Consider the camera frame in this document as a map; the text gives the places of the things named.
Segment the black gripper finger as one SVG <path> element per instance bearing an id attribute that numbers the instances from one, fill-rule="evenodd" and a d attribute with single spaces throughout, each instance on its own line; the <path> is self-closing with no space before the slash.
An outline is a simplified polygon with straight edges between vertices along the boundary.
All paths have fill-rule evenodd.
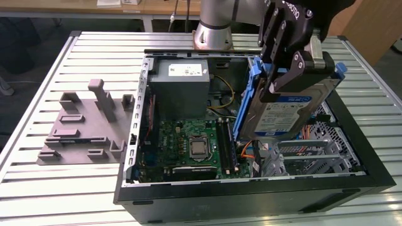
<path id="1" fill-rule="evenodd" d="M 284 22 L 284 27 L 282 28 L 283 21 L 283 7 L 268 7 L 260 24 L 258 40 L 259 47 L 262 47 L 262 63 L 271 65 L 270 69 L 264 69 L 264 75 L 262 76 L 264 81 L 274 80 L 278 77 L 278 69 L 287 66 L 283 47 L 287 23 Z"/>
<path id="2" fill-rule="evenodd" d="M 279 66 L 272 64 L 259 94 L 262 102 L 274 102 L 280 93 L 299 93 L 324 79 L 335 78 L 335 63 L 326 51 L 316 59 L 308 51 L 296 51 L 287 72 L 279 74 L 278 68 Z"/>

